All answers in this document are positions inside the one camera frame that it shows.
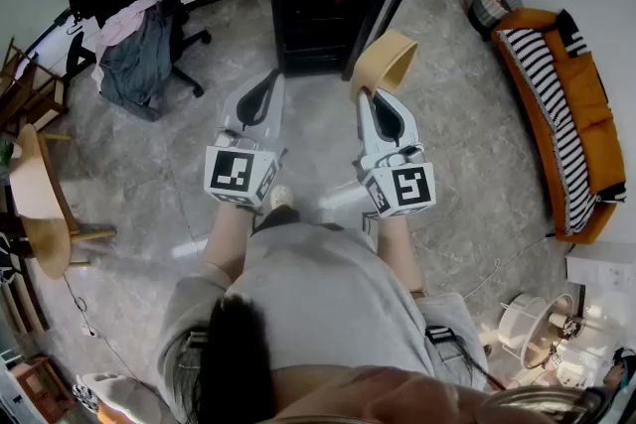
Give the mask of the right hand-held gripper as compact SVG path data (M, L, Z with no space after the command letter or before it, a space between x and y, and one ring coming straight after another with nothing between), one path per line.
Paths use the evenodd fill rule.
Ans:
M374 216L408 215L434 206L433 165L425 161L411 111L385 90L371 96L363 88L357 96L357 114L359 138L366 155L354 166L360 184L372 200ZM386 151L394 143L398 148Z

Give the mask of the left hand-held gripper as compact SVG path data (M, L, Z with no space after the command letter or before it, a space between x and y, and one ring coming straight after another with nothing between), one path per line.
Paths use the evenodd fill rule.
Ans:
M285 152L279 140L284 86L280 71L269 71L254 76L226 99L226 127L206 148L204 191L217 201L262 206Z

